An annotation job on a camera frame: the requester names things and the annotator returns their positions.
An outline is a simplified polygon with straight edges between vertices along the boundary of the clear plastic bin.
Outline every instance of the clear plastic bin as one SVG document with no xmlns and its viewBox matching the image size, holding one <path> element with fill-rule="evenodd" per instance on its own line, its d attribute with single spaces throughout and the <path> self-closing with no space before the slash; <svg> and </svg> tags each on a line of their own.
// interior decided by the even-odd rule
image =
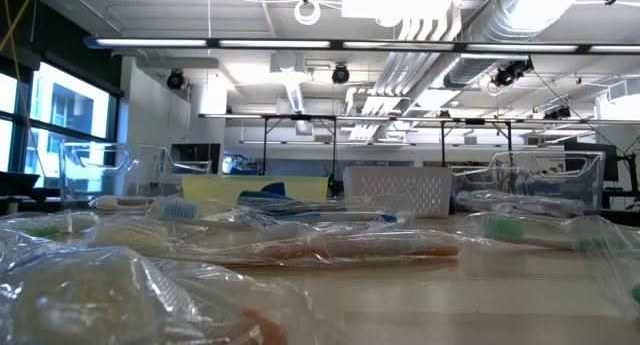
<svg viewBox="0 0 640 345">
<path fill-rule="evenodd" d="M 603 152 L 499 152 L 486 169 L 455 174 L 455 195 L 462 191 L 495 190 L 580 200 L 587 209 L 600 209 L 604 161 Z"/>
<path fill-rule="evenodd" d="M 100 196 L 156 197 L 182 191 L 185 174 L 209 174 L 211 161 L 174 162 L 161 146 L 65 143 L 60 146 L 63 206 Z"/>
</svg>

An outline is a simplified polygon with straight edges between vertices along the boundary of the wooden table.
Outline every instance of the wooden table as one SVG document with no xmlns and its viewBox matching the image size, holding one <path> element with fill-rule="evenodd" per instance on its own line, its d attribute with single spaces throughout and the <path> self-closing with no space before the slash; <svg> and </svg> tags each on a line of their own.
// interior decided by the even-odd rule
<svg viewBox="0 0 640 345">
<path fill-rule="evenodd" d="M 569 251 L 495 243 L 416 264 L 235 270 L 309 292 L 350 344 L 640 344 L 640 325 L 618 315 Z"/>
</svg>

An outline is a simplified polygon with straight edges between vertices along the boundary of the table surface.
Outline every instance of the table surface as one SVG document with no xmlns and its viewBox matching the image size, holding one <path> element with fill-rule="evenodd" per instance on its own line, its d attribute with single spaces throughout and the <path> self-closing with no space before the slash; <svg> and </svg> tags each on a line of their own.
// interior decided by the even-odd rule
<svg viewBox="0 0 640 345">
<path fill-rule="evenodd" d="M 414 264 L 235 270 L 307 291 L 349 344 L 640 344 L 639 323 L 600 296 L 570 251 L 494 243 Z"/>
</svg>

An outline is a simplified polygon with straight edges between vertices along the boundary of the desk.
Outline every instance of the desk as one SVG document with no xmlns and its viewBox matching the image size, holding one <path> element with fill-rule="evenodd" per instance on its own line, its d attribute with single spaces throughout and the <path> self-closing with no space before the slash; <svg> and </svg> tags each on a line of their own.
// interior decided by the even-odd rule
<svg viewBox="0 0 640 345">
<path fill-rule="evenodd" d="M 459 260 L 234 270 L 308 291 L 350 344 L 640 344 L 640 325 L 600 296 L 574 252 L 496 243 Z"/>
</svg>

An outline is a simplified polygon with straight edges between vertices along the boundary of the ceiling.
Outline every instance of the ceiling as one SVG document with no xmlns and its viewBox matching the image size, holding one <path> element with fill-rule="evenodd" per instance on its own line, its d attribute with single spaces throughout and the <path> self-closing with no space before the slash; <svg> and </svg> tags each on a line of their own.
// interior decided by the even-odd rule
<svg viewBox="0 0 640 345">
<path fill-rule="evenodd" d="M 270 32 L 265 9 L 259 0 L 42 0 L 97 36 L 131 37 L 247 37 L 270 38 L 326 38 L 326 39 L 393 39 L 399 26 L 384 28 L 369 19 L 341 17 L 340 10 L 321 7 L 320 20 L 305 26 L 294 18 L 295 2 L 267 0 L 267 12 L 275 34 Z M 462 5 L 463 22 L 484 0 L 465 0 Z M 640 0 L 618 0 L 640 3 Z M 545 29 L 536 40 L 567 41 L 625 41 L 638 42 L 640 7 L 622 4 L 576 4 L 554 24 Z M 274 104 L 278 97 L 286 96 L 282 85 L 269 83 L 271 51 L 239 50 L 163 50 L 149 51 L 147 56 L 215 57 L 226 68 L 236 91 L 229 94 L 229 103 Z M 308 74 L 302 84 L 305 97 L 344 99 L 347 86 L 331 84 L 331 73 L 336 62 L 346 62 L 351 82 L 375 82 L 385 66 L 386 53 L 322 52 L 305 53 Z M 640 73 L 640 57 L 618 56 L 535 56 L 533 63 L 542 79 L 559 94 L 572 96 L 573 107 L 583 115 L 593 112 L 593 94 L 606 90 L 602 86 L 585 83 L 616 82 L 612 75 Z M 577 84 L 577 77 L 582 84 Z M 451 109 L 452 115 L 492 116 L 497 109 L 502 116 L 517 116 L 533 107 L 545 104 L 556 96 L 533 74 L 520 79 L 514 87 L 500 92 L 487 89 L 488 79 L 479 82 L 480 91 L 464 91 L 455 100 L 459 105 Z"/>
</svg>

